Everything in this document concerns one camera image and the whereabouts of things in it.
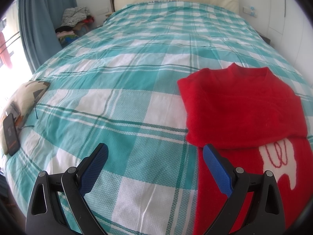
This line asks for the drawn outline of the blue curtain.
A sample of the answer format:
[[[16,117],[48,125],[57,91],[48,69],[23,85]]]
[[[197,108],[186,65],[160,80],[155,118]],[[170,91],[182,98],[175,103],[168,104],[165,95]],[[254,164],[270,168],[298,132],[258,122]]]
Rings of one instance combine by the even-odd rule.
[[[76,0],[17,0],[21,41],[32,73],[62,50],[55,30]]]

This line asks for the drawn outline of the white wall socket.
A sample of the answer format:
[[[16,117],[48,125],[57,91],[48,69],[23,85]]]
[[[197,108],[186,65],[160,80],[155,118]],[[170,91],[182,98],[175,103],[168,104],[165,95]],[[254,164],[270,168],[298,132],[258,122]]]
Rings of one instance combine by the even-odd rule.
[[[244,14],[257,18],[257,12],[253,6],[251,7],[243,7],[242,11]]]

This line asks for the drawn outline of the beige patterned pillow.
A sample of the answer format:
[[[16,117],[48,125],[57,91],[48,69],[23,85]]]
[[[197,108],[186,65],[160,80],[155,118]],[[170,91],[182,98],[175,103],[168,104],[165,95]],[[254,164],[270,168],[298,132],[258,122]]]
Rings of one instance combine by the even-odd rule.
[[[6,107],[3,109],[3,111],[1,111],[1,150],[4,155],[7,155],[8,151],[4,138],[3,121],[7,117],[6,109],[8,108],[9,104],[14,101],[21,112],[21,115],[17,119],[14,119],[17,134],[19,134],[22,127],[25,125],[30,112],[49,87],[50,83],[47,81],[28,81],[23,83],[23,85],[21,85],[14,92],[10,100],[7,101]]]

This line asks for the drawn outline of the red knit sweater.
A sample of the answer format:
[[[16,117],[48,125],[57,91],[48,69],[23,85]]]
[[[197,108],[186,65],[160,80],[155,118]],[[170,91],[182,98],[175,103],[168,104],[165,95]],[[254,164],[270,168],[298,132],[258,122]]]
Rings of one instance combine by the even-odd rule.
[[[227,200],[204,158],[213,145],[234,167],[272,171],[291,226],[312,197],[312,150],[301,99],[267,67],[201,69],[178,81],[186,139],[198,149],[194,234],[203,234]]]

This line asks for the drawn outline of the pile of clothes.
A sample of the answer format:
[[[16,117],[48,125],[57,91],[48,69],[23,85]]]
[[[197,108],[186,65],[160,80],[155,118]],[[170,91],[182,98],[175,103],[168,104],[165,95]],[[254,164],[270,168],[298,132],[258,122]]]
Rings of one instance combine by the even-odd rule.
[[[62,48],[76,41],[92,30],[94,17],[87,7],[71,7],[65,9],[61,25],[55,29],[57,39]]]

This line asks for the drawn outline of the teal plaid bed sheet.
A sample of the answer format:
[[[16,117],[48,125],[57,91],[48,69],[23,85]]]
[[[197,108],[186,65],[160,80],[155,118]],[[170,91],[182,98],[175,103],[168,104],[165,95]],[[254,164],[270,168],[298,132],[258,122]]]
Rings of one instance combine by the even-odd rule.
[[[194,234],[198,149],[188,143],[178,81],[231,64],[267,67],[300,97],[312,150],[312,88],[238,14],[192,2],[131,4],[47,60],[50,87],[7,158],[28,210],[36,176],[64,172],[99,143],[108,161],[86,201],[109,234]]]

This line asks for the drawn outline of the red hanging garment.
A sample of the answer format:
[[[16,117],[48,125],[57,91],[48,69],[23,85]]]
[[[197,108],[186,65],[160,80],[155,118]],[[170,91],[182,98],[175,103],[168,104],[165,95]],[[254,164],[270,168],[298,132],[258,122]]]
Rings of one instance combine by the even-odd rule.
[[[2,32],[0,32],[0,47],[1,47],[1,61],[4,65],[6,65],[8,68],[12,67],[12,62],[10,58],[10,54],[8,53],[6,41],[4,38],[4,35]]]

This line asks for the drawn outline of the white wardrobe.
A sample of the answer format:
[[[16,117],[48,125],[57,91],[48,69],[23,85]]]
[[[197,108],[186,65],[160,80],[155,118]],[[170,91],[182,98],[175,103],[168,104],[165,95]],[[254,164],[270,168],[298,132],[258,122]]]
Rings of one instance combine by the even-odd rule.
[[[295,0],[270,0],[272,46],[312,85],[312,26]]]

